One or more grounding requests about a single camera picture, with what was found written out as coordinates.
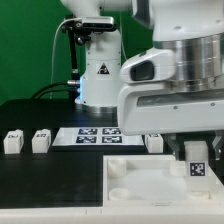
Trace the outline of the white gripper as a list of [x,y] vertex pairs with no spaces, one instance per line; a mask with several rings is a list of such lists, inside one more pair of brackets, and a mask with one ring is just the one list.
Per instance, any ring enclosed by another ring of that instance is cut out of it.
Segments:
[[[126,135],[215,131],[212,146],[224,143],[224,89],[179,92],[171,87],[176,53],[151,48],[121,67],[124,81],[118,96],[118,126]],[[179,159],[176,135],[167,144]]]

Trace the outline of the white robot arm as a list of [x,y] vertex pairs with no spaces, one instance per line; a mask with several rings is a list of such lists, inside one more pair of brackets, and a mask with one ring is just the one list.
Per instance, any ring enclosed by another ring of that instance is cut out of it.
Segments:
[[117,120],[126,135],[224,130],[224,0],[61,0],[84,29],[129,10],[150,32],[120,70]]

